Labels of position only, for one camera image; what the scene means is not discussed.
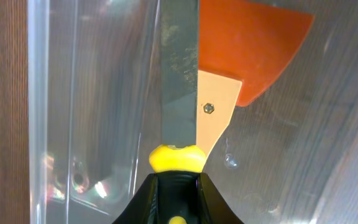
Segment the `orange scraper wooden handle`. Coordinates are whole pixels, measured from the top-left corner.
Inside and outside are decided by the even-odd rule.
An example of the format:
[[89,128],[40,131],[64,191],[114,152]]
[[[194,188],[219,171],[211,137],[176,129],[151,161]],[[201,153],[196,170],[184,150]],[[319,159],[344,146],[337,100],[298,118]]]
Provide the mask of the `orange scraper wooden handle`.
[[265,92],[313,24],[305,12],[243,0],[201,0],[196,145],[209,155],[235,107]]

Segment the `black yellow handled file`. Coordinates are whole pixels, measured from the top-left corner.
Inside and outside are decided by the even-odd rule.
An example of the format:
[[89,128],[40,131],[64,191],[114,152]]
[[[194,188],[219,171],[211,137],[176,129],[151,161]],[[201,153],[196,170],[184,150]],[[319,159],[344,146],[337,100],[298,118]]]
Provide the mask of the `black yellow handled file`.
[[199,1],[161,0],[161,145],[149,157],[157,176],[157,223],[201,223],[196,147]]

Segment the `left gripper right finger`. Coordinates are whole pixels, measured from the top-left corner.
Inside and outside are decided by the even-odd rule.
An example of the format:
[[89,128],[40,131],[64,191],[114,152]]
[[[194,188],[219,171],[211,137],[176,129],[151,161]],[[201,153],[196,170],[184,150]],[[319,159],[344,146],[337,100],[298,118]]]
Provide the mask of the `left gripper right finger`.
[[196,181],[199,223],[243,224],[219,193],[212,180],[200,173]]

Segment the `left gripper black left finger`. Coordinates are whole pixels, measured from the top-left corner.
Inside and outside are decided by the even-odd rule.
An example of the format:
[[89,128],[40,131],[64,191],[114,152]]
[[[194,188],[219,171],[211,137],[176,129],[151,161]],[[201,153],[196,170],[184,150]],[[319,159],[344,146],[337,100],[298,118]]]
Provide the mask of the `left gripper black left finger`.
[[113,224],[158,223],[158,178],[149,174]]

